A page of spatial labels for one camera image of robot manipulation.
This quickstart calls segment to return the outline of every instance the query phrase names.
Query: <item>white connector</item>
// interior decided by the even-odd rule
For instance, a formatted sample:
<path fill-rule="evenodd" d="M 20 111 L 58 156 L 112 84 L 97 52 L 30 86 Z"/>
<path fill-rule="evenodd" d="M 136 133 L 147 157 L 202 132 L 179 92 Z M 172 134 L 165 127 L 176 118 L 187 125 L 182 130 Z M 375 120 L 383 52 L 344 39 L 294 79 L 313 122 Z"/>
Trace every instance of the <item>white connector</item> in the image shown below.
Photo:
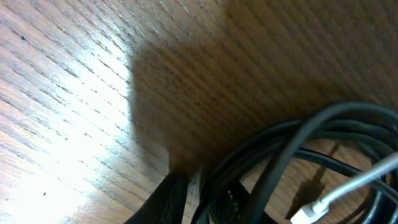
<path fill-rule="evenodd" d="M 311 224 L 329 212 L 329 205 L 322 203 L 319 199 L 306 204 L 298 210 L 290 219 L 292 224 Z"/>
<path fill-rule="evenodd" d="M 366 172 L 355 175 L 347 183 L 337 187 L 318 200 L 304 205 L 290 219 L 292 224 L 311 224 L 320 219 L 329 211 L 329 204 L 344 196 L 348 192 L 358 189 L 372 182 L 380 176 L 390 172 L 398 166 L 398 152 L 387 156 Z"/>

